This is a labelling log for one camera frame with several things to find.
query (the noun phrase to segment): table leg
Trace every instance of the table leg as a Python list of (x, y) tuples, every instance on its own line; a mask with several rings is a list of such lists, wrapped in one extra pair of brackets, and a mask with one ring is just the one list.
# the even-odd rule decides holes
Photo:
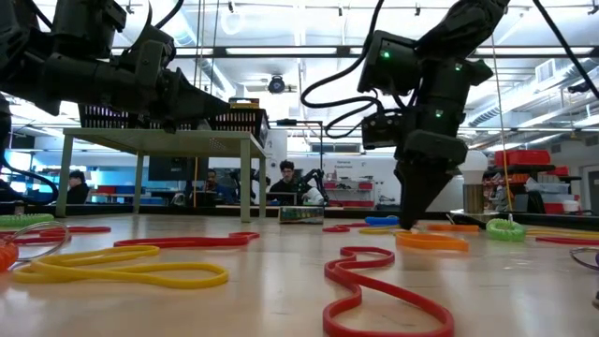
[(135, 196), (133, 196), (133, 212), (139, 213), (141, 203), (141, 172), (143, 171), (143, 153), (138, 153), (138, 165), (135, 169)]
[(250, 219), (250, 190), (252, 181), (250, 171), (252, 168), (252, 158), (250, 158), (250, 140), (241, 140), (241, 221), (248, 223)]
[(260, 217), (266, 217), (266, 158), (260, 157)]
[(73, 155), (73, 136), (65, 135), (63, 145), (63, 160), (60, 165), (60, 182), (58, 183), (58, 200), (56, 201), (56, 216), (66, 216), (66, 193), (68, 192), (68, 175), (70, 174), (71, 156)]

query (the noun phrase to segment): yellow object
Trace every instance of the yellow object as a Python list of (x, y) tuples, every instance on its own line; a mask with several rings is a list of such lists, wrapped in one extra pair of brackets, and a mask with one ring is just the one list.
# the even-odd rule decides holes
[(528, 229), (526, 231), (526, 236), (529, 236), (529, 237), (560, 236), (560, 237), (576, 238), (576, 239), (599, 239), (599, 232), (558, 230), (558, 229)]
[[(19, 283), (65, 283), (85, 279), (103, 279), (137, 282), (178, 289), (219, 286), (228, 281), (228, 271), (210, 263), (158, 263), (106, 268), (102, 270), (74, 268), (100, 263), (126, 261), (143, 256), (156, 256), (159, 251), (160, 249), (154, 246), (126, 246), (93, 252), (45, 256), (34, 260), (29, 266), (15, 270), (12, 274), (12, 279)], [(205, 279), (175, 279), (144, 274), (151, 271), (183, 270), (212, 271), (216, 273), (216, 276)]]
[(395, 233), (395, 230), (399, 226), (388, 226), (388, 227), (370, 227), (370, 228), (362, 228), (359, 233), (360, 234), (368, 234), (368, 235), (387, 235)]

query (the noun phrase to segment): orange ring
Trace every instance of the orange ring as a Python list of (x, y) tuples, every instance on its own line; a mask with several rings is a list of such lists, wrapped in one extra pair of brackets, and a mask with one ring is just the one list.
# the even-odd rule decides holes
[(468, 252), (470, 246), (466, 240), (455, 239), (445, 235), (412, 234), (409, 232), (396, 233), (395, 243), (419, 249), (457, 250), (462, 252)]
[(459, 231), (459, 232), (477, 232), (480, 230), (478, 225), (427, 225), (427, 230), (433, 231)]

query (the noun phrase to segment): wooden table surface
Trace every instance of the wooden table surface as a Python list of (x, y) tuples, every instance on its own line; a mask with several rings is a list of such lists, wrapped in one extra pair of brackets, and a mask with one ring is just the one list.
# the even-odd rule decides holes
[[(494, 242), (485, 234), (458, 235), (469, 253), (396, 247), (391, 236), (323, 233), (321, 226), (280, 227), (274, 219), (242, 225), (235, 217), (118, 215), (70, 217), (71, 226), (110, 226), (111, 233), (80, 235), (66, 252), (112, 246), (117, 240), (166, 236), (223, 237), (258, 231), (247, 247), (164, 249), (139, 262), (206, 261), (230, 271), (229, 282), (198, 290), (113, 282), (19, 285), (0, 275), (0, 336), (322, 336), (322, 310), (346, 291), (323, 276), (343, 246), (396, 252), (395, 265), (364, 274), (438, 301), (456, 321), (456, 336), (599, 336), (591, 305), (599, 274), (578, 266), (568, 246)], [(352, 220), (327, 220), (327, 225)], [(32, 254), (41, 248), (22, 249)], [(199, 277), (201, 272), (169, 272)], [(338, 317), (348, 327), (426, 331), (438, 323), (418, 309), (366, 289), (363, 304)]]

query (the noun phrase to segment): black cable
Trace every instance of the black cable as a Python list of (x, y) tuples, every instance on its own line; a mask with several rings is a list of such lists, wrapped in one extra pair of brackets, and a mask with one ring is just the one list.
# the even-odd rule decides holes
[(44, 13), (41, 12), (41, 10), (39, 10), (39, 7), (37, 7), (34, 0), (25, 0), (25, 4), (29, 7), (29, 9), (31, 9), (31, 11), (34, 12), (34, 14), (36, 14), (39, 17), (39, 19), (42, 22), (44, 22), (44, 24), (48, 26), (48, 28), (52, 29), (52, 22), (48, 20), (48, 18), (44, 15)]
[[(370, 98), (374, 98), (374, 99), (378, 99), (378, 93), (376, 92), (376, 90), (374, 91), (374, 97), (370, 97)], [(360, 126), (360, 123), (358, 123), (356, 126), (354, 126), (354, 128), (352, 128), (351, 130), (347, 131), (344, 134), (341, 135), (337, 135), (337, 136), (333, 136), (329, 133), (330, 129), (335, 126), (337, 123), (341, 122), (342, 120), (349, 118), (357, 113), (363, 112), (367, 109), (369, 109), (371, 106), (373, 105), (373, 103), (367, 104), (361, 108), (355, 109), (355, 110), (351, 110), (347, 113), (344, 113), (343, 115), (335, 118), (334, 120), (332, 120), (330, 123), (327, 124), (327, 126), (325, 126), (325, 134), (327, 135), (327, 137), (329, 137), (330, 139), (342, 139), (345, 138), (349, 135), (351, 135), (352, 132), (356, 131), (356, 129)]]
[(13, 172), (20, 173), (20, 174), (22, 174), (22, 175), (24, 175), (26, 177), (37, 179), (37, 180), (45, 183), (52, 190), (52, 196), (51, 196), (51, 198), (49, 200), (46, 200), (46, 201), (37, 201), (37, 200), (26, 198), (26, 197), (20, 195), (19, 193), (15, 192), (15, 190), (13, 190), (7, 182), (4, 182), (4, 181), (0, 180), (0, 186), (2, 186), (7, 192), (9, 192), (10, 195), (15, 200), (20, 200), (20, 201), (23, 201), (23, 202), (25, 202), (27, 204), (34, 205), (34, 206), (44, 206), (44, 205), (48, 205), (49, 203), (52, 203), (52, 202), (56, 201), (56, 199), (58, 199), (58, 188), (56, 188), (56, 184), (54, 184), (50, 180), (48, 180), (48, 179), (46, 179), (46, 178), (44, 178), (44, 177), (42, 177), (40, 175), (37, 175), (35, 173), (32, 173), (32, 172), (27, 172), (27, 171), (24, 171), (24, 170), (21, 170), (21, 169), (18, 169), (18, 168), (13, 168), (8, 163), (7, 159), (4, 158), (4, 157), (0, 158), (0, 162), (2, 163), (2, 166), (10, 169)]
[(301, 101), (301, 104), (303, 104), (304, 106), (306, 106), (308, 108), (312, 108), (312, 109), (325, 109), (325, 108), (339, 107), (339, 106), (350, 104), (350, 103), (371, 102), (371, 104), (368, 104), (363, 108), (368, 109), (372, 105), (376, 105), (377, 110), (384, 109), (383, 104), (378, 99), (368, 97), (368, 96), (360, 96), (360, 97), (342, 99), (342, 100), (328, 102), (328, 103), (310, 103), (306, 100), (306, 96), (310, 92), (312, 92), (314, 89), (321, 87), (327, 83), (336, 81), (336, 80), (342, 78), (343, 76), (351, 73), (352, 71), (356, 70), (356, 68), (358, 68), (358, 66), (362, 63), (364, 58), (366, 58), (366, 54), (368, 52), (368, 49), (370, 48), (371, 40), (373, 38), (374, 28), (376, 27), (376, 21), (378, 20), (378, 14), (381, 11), (381, 7), (383, 6), (384, 2), (385, 2), (385, 0), (378, 0), (378, 3), (376, 4), (376, 7), (374, 8), (373, 18), (371, 19), (371, 25), (370, 25), (370, 28), (368, 31), (368, 35), (366, 36), (366, 39), (364, 40), (364, 46), (362, 47), (362, 54), (359, 56), (359, 58), (346, 70), (343, 70), (343, 71), (341, 71), (335, 75), (329, 76), (327, 78), (324, 78), (323, 80), (317, 81), (314, 84), (310, 85), (308, 88), (306, 88), (306, 90), (301, 94), (301, 97), (299, 98)]
[(587, 72), (584, 70), (584, 68), (582, 67), (582, 65), (580, 64), (580, 62), (578, 61), (578, 59), (576, 58), (574, 53), (572, 52), (570, 45), (568, 45), (568, 42), (563, 37), (562, 32), (560, 32), (560, 29), (558, 28), (558, 26), (555, 24), (555, 22), (551, 19), (551, 17), (547, 13), (547, 10), (543, 7), (543, 5), (541, 5), (541, 2), (539, 0), (533, 0), (533, 3), (536, 6), (536, 8), (539, 10), (541, 15), (543, 16), (543, 19), (545, 19), (545, 21), (547, 22), (547, 25), (549, 26), (549, 28), (551, 28), (551, 31), (553, 31), (553, 34), (555, 34), (555, 37), (558, 38), (558, 40), (560, 41), (560, 44), (562, 45), (563, 49), (565, 50), (565, 53), (568, 55), (568, 57), (570, 58), (570, 60), (574, 64), (574, 66), (577, 68), (578, 72), (580, 73), (580, 76), (582, 76), (584, 81), (587, 84), (589, 84), (589, 87), (591, 88), (592, 93), (595, 95), (595, 97), (597, 97), (597, 99), (599, 99), (599, 91), (597, 91), (597, 87), (595, 87), (595, 84), (591, 81), (589, 74), (587, 74)]
[(155, 27), (158, 29), (162, 28), (165, 24), (167, 24), (170, 21), (170, 19), (174, 18), (175, 15), (177, 15), (177, 12), (179, 12), (179, 10), (181, 9), (182, 6), (183, 6), (183, 0), (177, 1), (177, 4), (175, 5), (175, 7), (173, 9), (171, 9), (170, 12), (167, 14), (167, 16), (164, 17), (161, 21), (159, 21)]

